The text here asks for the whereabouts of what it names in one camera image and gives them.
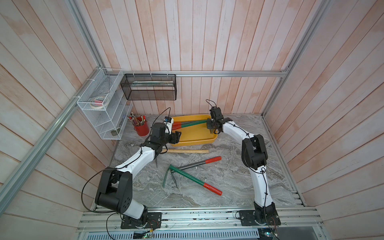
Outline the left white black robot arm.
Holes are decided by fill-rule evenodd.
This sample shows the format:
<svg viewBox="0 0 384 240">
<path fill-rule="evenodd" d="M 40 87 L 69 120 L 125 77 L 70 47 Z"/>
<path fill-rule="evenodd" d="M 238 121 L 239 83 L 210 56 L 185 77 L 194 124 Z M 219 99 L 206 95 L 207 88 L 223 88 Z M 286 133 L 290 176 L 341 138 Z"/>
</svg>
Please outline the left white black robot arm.
<svg viewBox="0 0 384 240">
<path fill-rule="evenodd" d="M 150 162 L 167 149 L 167 144 L 177 144 L 181 132 L 172 132 L 174 120 L 166 117 L 162 123 L 154 123 L 150 135 L 139 150 L 117 167 L 101 171 L 101 179 L 95 197 L 96 205 L 144 225 L 148 219 L 148 208 L 133 199 L 133 180 Z"/>
</svg>

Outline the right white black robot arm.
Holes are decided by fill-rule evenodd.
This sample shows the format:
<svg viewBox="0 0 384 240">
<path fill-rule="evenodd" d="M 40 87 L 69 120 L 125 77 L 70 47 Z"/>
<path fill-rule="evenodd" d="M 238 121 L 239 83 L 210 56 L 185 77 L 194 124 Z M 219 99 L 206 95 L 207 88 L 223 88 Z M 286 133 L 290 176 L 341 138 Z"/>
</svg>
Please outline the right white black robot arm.
<svg viewBox="0 0 384 240">
<path fill-rule="evenodd" d="M 268 153 L 264 137 L 251 134 L 230 118 L 225 118 L 219 107 L 211 107 L 210 114 L 207 128 L 211 132 L 225 133 L 242 145 L 241 160 L 250 170 L 254 186 L 255 221 L 260 225 L 267 224 L 267 220 L 277 215 L 277 211 L 267 181 Z"/>
</svg>

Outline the green hoe red grip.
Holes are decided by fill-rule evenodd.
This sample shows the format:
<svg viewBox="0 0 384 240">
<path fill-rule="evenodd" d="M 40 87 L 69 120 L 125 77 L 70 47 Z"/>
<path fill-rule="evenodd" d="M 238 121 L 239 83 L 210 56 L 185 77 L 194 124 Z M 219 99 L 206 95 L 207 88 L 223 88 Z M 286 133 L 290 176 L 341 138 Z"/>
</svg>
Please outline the green hoe red grip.
<svg viewBox="0 0 384 240">
<path fill-rule="evenodd" d="M 200 124 L 206 124 L 207 120 L 199 120 L 199 121 L 189 121 L 189 122 L 183 122 L 180 126 L 173 125 L 172 130 L 178 130 L 186 127 L 192 127 Z"/>
<path fill-rule="evenodd" d="M 176 172 L 176 173 L 182 175 L 183 177 L 185 177 L 185 178 L 187 178 L 187 179 L 189 179 L 189 180 L 191 180 L 191 181 L 193 181 L 193 182 L 195 182 L 195 183 L 197 183 L 197 184 L 203 186 L 204 188 L 208 189 L 209 191 L 211 191 L 211 192 L 213 192 L 213 193 L 215 193 L 215 194 L 217 194 L 217 195 L 219 195 L 219 196 L 221 196 L 221 195 L 223 194 L 222 191 L 220 191 L 220 190 L 216 189 L 215 187 L 213 187 L 213 186 L 211 186 L 211 185 L 209 185 L 209 184 L 207 184 L 207 183 L 205 183 L 205 182 L 203 182 L 203 181 L 201 181 L 201 180 L 199 180 L 199 179 L 193 177 L 193 176 L 190 175 L 190 174 L 187 174 L 186 172 L 184 172 L 184 171 L 182 171 L 182 170 L 180 170 L 180 169 L 174 167 L 173 165 L 170 165 L 169 168 L 168 168 L 167 171 L 166 171 L 165 177 L 164 177 L 164 179 L 163 179 L 163 184 L 162 184 L 162 187 L 163 187 L 163 188 L 164 188 L 165 185 L 166 185 L 167 176 L 168 176 L 168 173 L 169 173 L 170 171 L 174 171 L 174 172 Z"/>
</svg>

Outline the yellow plastic storage box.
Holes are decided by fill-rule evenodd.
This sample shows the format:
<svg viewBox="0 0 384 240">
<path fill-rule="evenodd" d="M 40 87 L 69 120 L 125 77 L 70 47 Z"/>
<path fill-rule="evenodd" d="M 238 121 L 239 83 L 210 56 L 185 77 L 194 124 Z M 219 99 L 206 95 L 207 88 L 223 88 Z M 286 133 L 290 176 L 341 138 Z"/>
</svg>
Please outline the yellow plastic storage box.
<svg viewBox="0 0 384 240">
<path fill-rule="evenodd" d="M 210 130 L 207 129 L 206 121 L 211 118 L 210 115 L 188 115 L 172 118 L 174 124 L 176 122 L 205 121 L 204 124 L 177 129 L 176 131 L 181 132 L 182 134 L 180 141 L 177 144 L 173 144 L 173 147 L 212 144 L 218 138 L 218 135 L 211 133 Z"/>
</svg>

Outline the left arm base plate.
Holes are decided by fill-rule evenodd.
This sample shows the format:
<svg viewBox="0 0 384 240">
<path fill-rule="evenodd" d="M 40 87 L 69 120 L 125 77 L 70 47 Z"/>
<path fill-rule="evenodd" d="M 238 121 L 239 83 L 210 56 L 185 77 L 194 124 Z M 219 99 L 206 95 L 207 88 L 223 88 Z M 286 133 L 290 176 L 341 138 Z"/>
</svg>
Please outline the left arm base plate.
<svg viewBox="0 0 384 240">
<path fill-rule="evenodd" d="M 142 217 L 139 219 L 134 219 L 132 217 L 125 216 L 123 217 L 121 223 L 121 229 L 159 229 L 162 224 L 162 213 L 153 212 L 147 213 L 144 212 Z"/>
</svg>

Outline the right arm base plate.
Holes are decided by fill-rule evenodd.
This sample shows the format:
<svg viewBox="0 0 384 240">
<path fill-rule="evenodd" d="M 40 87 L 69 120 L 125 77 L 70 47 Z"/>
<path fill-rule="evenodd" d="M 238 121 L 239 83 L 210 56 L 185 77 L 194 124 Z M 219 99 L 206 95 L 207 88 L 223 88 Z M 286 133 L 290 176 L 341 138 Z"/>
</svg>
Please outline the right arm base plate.
<svg viewBox="0 0 384 240">
<path fill-rule="evenodd" d="M 238 211 L 237 218 L 240 219 L 242 226 L 280 226 L 281 220 L 277 211 Z"/>
</svg>

